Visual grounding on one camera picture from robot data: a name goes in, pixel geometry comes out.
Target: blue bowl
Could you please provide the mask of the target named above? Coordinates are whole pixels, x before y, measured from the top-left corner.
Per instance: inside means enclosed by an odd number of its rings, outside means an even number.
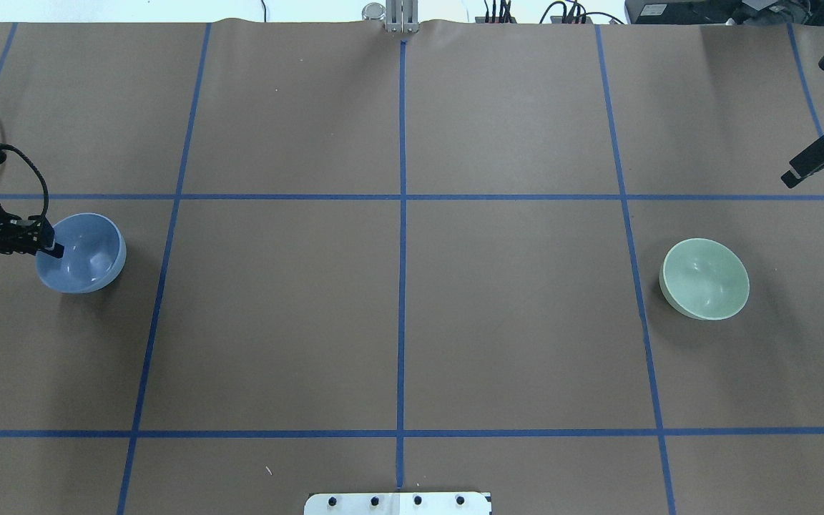
[[[36,274],[62,293],[91,293],[117,278],[125,264],[125,241],[104,215],[81,212],[53,225],[56,243],[65,247],[61,260],[36,254]]]

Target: bowl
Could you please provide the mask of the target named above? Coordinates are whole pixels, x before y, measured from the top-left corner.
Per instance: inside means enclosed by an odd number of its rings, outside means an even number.
[[[60,260],[36,254],[36,274],[62,293],[91,293],[117,278],[125,264],[125,241],[109,218],[81,212],[53,225],[56,243],[65,247]]]
[[[660,268],[667,302],[696,320],[724,320],[749,300],[749,274],[729,248],[705,238],[680,241]]]

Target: horizontal blue line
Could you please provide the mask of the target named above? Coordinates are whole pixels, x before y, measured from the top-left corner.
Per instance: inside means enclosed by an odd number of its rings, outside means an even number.
[[[614,436],[822,436],[824,426],[805,427],[699,427],[628,429],[408,429],[406,438],[575,438]],[[131,431],[0,430],[0,438],[129,438]],[[138,431],[138,438],[395,438],[392,429],[359,430],[231,430]]]
[[[644,195],[629,193],[630,201],[824,201],[824,195]],[[0,193],[1,200],[39,200],[39,193]],[[50,193],[53,200],[172,201],[174,193]],[[199,201],[399,201],[402,195],[301,195],[300,193],[182,193],[181,200]],[[406,195],[409,201],[617,201],[619,195],[608,193],[524,193],[524,195]]]
[[[129,438],[131,431],[0,429],[0,438]]]

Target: white background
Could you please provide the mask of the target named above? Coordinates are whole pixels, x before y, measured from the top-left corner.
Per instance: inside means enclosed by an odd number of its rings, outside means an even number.
[[[337,22],[361,19],[362,7],[370,1],[265,0],[265,4],[270,22]],[[518,23],[537,23],[550,0],[513,1]],[[582,0],[582,4],[589,11],[604,11],[627,21],[624,0]],[[482,0],[419,0],[418,8],[419,21],[466,22],[485,13]],[[550,14],[558,16],[560,11],[560,6],[553,7]],[[263,9],[259,0],[0,0],[0,21],[207,22],[226,17],[262,21]],[[598,16],[596,21],[605,23],[606,19]]]

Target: green bowl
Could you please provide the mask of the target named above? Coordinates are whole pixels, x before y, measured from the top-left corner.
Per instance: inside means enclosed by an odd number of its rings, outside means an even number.
[[[669,305],[696,320],[723,320],[749,300],[749,274],[729,248],[704,238],[680,241],[660,268]]]

